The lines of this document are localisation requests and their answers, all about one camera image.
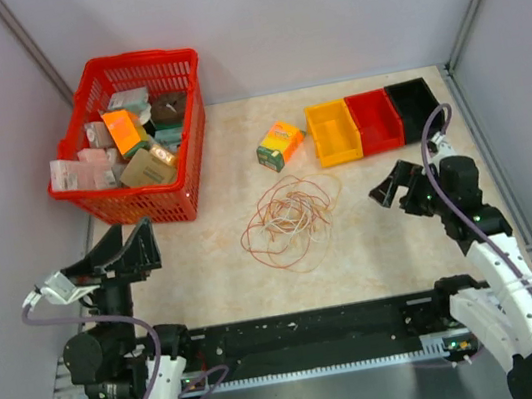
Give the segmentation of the teal white box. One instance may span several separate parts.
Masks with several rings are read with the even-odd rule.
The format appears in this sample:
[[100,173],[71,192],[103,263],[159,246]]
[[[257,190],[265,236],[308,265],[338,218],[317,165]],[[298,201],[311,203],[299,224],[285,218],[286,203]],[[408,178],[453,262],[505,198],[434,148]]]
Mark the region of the teal white box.
[[148,90],[142,86],[112,94],[107,107],[110,112],[126,109],[138,114],[148,106],[148,101]]

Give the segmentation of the black plastic bin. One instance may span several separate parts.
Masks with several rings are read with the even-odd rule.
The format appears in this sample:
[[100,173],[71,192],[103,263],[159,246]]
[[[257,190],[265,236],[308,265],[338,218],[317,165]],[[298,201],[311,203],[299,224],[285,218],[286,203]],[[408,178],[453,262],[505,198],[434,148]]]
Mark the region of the black plastic bin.
[[427,118],[439,105],[427,82],[411,79],[385,86],[384,91],[403,122],[405,144],[419,143]]

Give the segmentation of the yellow plastic bin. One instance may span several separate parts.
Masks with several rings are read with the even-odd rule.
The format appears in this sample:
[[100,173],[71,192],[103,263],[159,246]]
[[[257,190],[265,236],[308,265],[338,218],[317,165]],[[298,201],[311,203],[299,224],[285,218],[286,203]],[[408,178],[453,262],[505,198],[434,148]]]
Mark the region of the yellow plastic bin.
[[306,107],[305,117],[322,167],[363,159],[360,131],[343,98]]

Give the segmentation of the brown round tape roll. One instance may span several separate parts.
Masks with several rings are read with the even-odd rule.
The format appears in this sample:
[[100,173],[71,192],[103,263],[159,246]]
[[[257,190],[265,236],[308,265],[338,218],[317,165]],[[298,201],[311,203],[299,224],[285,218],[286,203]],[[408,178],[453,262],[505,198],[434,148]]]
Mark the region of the brown round tape roll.
[[181,91],[163,93],[151,103],[151,120],[155,127],[171,127],[184,121],[188,94]]

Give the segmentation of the pink clear box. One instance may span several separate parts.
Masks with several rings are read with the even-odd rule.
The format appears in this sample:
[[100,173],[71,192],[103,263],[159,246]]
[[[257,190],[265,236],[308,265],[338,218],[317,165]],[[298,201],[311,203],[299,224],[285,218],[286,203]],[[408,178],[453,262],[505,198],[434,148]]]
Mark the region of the pink clear box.
[[49,169],[53,192],[99,191],[117,186],[109,162],[52,160]]

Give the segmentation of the orange box in basket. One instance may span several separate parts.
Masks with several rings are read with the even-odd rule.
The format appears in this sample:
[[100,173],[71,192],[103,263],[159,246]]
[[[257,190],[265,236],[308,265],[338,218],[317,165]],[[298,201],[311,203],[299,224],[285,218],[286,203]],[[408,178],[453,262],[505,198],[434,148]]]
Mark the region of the orange box in basket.
[[101,116],[123,158],[129,159],[141,149],[149,149],[149,135],[139,118],[128,110],[106,112]]

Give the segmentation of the brown cardboard box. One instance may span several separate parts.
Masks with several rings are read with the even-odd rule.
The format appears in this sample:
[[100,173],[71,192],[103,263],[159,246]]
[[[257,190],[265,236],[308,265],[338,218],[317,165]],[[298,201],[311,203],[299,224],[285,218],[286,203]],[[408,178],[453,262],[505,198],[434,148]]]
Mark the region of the brown cardboard box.
[[120,182],[129,188],[169,185],[175,182],[176,176],[176,167],[166,164],[150,150],[141,149],[128,162]]

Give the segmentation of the orange green sponge pack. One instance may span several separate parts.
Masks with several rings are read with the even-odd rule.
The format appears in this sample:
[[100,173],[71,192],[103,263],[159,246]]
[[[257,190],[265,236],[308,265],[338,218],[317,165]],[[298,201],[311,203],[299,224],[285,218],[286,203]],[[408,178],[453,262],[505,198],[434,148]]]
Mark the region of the orange green sponge pack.
[[275,122],[256,148],[258,163],[281,172],[305,139],[305,132],[281,120]]

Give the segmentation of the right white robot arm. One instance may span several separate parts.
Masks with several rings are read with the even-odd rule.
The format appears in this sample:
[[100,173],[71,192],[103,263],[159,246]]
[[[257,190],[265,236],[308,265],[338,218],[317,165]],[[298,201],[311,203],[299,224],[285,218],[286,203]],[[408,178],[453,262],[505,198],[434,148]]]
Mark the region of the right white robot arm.
[[431,164],[427,172],[397,161],[369,196],[388,208],[404,187],[399,205],[406,214],[441,219],[488,286],[466,275],[438,280],[434,319],[446,328],[467,327],[506,372],[512,398],[532,399],[532,271],[501,211],[484,203],[476,163],[454,155]]

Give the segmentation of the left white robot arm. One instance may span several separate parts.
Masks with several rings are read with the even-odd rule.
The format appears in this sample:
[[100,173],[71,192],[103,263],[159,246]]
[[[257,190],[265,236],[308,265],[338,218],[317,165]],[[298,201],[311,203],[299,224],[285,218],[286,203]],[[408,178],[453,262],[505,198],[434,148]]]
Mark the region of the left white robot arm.
[[150,219],[125,236],[112,226],[79,262],[48,279],[52,302],[80,302],[93,327],[64,346],[64,363],[73,384],[88,399],[178,399],[181,377],[196,360],[184,325],[161,324],[146,336],[135,334],[132,284],[162,265]]

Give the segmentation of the red plastic bin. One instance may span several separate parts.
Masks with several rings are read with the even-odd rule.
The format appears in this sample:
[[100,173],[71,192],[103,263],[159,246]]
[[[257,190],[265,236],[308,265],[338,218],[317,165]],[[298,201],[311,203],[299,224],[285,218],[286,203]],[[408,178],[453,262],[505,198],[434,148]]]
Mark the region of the red plastic bin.
[[403,122],[385,90],[344,98],[360,133],[364,156],[401,148],[406,143]]

